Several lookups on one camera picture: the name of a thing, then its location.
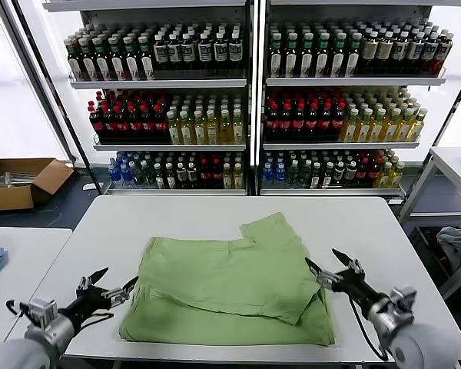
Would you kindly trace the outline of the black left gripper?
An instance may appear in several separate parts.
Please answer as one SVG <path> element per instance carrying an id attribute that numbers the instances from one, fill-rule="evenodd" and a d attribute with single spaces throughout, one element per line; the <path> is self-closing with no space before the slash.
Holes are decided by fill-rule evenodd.
<path id="1" fill-rule="evenodd" d="M 117 307 L 130 298 L 138 277 L 132 278 L 121 288 L 108 291 L 96 285 L 107 271 L 108 268 L 103 268 L 88 277 L 81 278 L 76 291 L 76 299 L 63 309 L 65 316 L 73 321 L 86 321 L 96 311 Z"/>

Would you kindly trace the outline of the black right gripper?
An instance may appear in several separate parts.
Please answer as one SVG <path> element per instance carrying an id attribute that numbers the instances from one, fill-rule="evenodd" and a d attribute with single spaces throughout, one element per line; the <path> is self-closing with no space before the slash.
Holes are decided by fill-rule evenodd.
<path id="1" fill-rule="evenodd" d="M 352 259 L 337 249 L 332 249 L 335 257 L 347 269 L 337 274 L 321 269 L 309 258 L 305 258 L 307 267 L 316 278 L 316 282 L 330 291 L 347 294 L 362 312 L 369 312 L 371 307 L 385 297 L 365 282 L 365 271 L 358 259 Z"/>

